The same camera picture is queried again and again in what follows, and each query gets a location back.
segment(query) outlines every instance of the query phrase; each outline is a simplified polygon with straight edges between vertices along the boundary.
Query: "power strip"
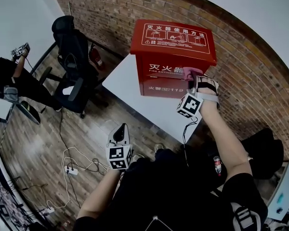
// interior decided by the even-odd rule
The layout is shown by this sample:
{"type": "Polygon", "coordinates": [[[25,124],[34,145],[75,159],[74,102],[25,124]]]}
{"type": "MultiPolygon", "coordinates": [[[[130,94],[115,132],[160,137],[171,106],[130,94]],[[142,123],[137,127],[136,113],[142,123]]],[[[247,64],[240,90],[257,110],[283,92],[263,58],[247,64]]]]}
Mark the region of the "power strip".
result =
{"type": "Polygon", "coordinates": [[[52,212],[54,212],[54,208],[53,207],[50,207],[50,209],[49,208],[46,208],[46,209],[43,209],[42,210],[42,214],[43,215],[49,215],[50,213],[52,213],[52,212]]]}
{"type": "Polygon", "coordinates": [[[78,174],[78,169],[76,169],[76,168],[71,168],[71,167],[65,166],[64,169],[69,174],[72,174],[72,175],[78,174]]]}

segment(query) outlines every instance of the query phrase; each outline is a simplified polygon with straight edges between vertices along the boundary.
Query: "white table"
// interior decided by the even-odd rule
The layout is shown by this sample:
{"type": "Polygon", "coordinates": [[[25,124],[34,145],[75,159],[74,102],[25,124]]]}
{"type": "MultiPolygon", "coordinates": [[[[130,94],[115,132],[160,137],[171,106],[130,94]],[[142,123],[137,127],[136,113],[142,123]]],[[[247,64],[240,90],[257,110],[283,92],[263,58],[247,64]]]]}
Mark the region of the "white table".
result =
{"type": "MultiPolygon", "coordinates": [[[[142,114],[160,129],[183,143],[182,135],[185,126],[192,122],[176,112],[180,99],[146,97],[140,95],[136,58],[128,55],[107,77],[103,86],[123,100],[134,110],[142,114]]],[[[185,139],[191,137],[197,125],[189,126],[185,139]]]]}
{"type": "Polygon", "coordinates": [[[281,221],[289,210],[289,163],[284,169],[283,175],[267,203],[268,217],[281,221]]]}
{"type": "Polygon", "coordinates": [[[7,116],[9,114],[11,107],[12,107],[12,103],[6,100],[0,99],[0,118],[1,119],[3,120],[7,119],[7,116]]]}

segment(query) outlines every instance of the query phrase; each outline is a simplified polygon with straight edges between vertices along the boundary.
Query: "chair backrest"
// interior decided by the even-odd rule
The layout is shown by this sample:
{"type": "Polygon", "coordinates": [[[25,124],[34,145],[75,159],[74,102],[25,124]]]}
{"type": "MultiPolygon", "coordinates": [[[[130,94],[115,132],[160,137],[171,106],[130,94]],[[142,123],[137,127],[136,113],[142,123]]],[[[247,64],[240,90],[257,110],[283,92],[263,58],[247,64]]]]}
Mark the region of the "chair backrest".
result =
{"type": "Polygon", "coordinates": [[[88,40],[79,30],[74,28],[74,17],[66,15],[55,20],[52,26],[53,37],[59,47],[59,55],[63,60],[63,67],[70,71],[68,63],[76,63],[78,70],[89,63],[88,40]]]}

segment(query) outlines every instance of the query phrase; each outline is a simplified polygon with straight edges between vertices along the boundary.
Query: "handheld controller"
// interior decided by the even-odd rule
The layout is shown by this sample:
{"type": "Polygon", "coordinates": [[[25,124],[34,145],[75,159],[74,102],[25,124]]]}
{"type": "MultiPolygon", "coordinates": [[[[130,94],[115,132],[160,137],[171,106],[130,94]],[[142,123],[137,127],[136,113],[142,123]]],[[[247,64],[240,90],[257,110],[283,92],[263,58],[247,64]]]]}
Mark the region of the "handheld controller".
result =
{"type": "Polygon", "coordinates": [[[11,55],[14,59],[19,59],[23,54],[25,49],[29,52],[30,51],[30,46],[28,43],[22,45],[19,48],[16,48],[14,50],[11,51],[11,55]]]}

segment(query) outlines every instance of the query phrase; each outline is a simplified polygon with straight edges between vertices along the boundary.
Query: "red fire extinguisher box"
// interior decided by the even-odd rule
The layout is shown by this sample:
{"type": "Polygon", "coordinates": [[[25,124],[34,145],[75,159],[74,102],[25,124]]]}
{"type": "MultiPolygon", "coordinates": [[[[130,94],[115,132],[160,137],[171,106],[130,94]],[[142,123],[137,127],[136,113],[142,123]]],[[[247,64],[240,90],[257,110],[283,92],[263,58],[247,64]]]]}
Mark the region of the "red fire extinguisher box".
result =
{"type": "Polygon", "coordinates": [[[217,64],[212,32],[175,22],[137,20],[131,54],[144,96],[182,98],[187,89],[183,67],[204,74],[217,64]]]}

